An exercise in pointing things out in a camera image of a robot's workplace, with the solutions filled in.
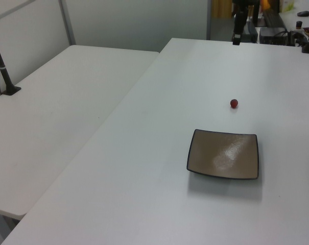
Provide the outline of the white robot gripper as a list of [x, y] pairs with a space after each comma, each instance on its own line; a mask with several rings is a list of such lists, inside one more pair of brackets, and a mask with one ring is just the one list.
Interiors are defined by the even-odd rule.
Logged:
[[241, 42], [241, 34], [243, 33], [244, 26], [247, 21], [247, 9], [238, 8], [234, 12], [234, 34], [232, 36], [232, 44], [239, 45]]

